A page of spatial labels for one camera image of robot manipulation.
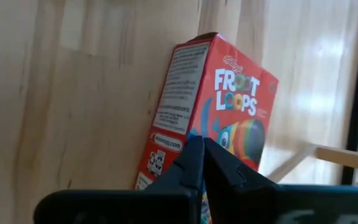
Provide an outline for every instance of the red cereal box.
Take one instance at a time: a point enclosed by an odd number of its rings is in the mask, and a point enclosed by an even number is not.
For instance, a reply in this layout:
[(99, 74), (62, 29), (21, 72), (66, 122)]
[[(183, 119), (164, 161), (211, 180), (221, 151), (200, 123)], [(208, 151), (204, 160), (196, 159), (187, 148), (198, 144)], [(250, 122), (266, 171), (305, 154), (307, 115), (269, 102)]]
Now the red cereal box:
[[(214, 139), (257, 170), (277, 84), (217, 33), (177, 45), (135, 188), (144, 189), (168, 169), (192, 135)], [(203, 208), (203, 221), (208, 220)]]

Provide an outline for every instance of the wooden wall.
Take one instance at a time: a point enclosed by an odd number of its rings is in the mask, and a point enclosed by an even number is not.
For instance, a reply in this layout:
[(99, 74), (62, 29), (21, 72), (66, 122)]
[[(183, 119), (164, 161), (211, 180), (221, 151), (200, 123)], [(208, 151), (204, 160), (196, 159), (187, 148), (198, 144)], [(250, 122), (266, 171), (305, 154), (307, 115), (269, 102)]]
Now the wooden wall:
[(173, 46), (215, 30), (280, 79), (261, 173), (305, 141), (344, 146), (358, 0), (0, 0), (0, 223), (54, 190), (128, 189)]

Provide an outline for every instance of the nutrition facts label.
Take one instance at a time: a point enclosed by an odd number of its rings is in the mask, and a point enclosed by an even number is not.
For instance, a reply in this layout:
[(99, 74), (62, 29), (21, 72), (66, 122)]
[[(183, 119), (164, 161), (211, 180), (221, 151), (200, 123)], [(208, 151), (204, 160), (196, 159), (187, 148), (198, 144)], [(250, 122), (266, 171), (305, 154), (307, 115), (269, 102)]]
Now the nutrition facts label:
[(209, 43), (174, 51), (153, 126), (186, 134)]

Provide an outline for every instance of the wooden surface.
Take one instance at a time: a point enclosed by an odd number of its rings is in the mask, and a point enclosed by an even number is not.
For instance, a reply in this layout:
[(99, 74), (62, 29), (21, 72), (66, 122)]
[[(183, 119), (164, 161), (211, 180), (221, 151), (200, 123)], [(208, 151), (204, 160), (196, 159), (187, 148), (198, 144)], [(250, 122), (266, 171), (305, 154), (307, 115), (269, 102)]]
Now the wooden surface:
[[(344, 145), (358, 0), (0, 0), (0, 223), (54, 190), (129, 188), (173, 46), (215, 30), (280, 79), (261, 173)], [(307, 159), (283, 181), (336, 174)]]

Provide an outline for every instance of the toucan eye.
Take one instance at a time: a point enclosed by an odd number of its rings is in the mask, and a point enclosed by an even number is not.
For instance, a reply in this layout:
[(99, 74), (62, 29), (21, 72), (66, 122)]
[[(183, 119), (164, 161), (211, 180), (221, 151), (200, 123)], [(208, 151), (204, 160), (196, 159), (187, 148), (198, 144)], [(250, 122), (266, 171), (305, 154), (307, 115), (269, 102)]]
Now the toucan eye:
[(229, 133), (227, 131), (223, 132), (221, 135), (220, 145), (229, 148)]

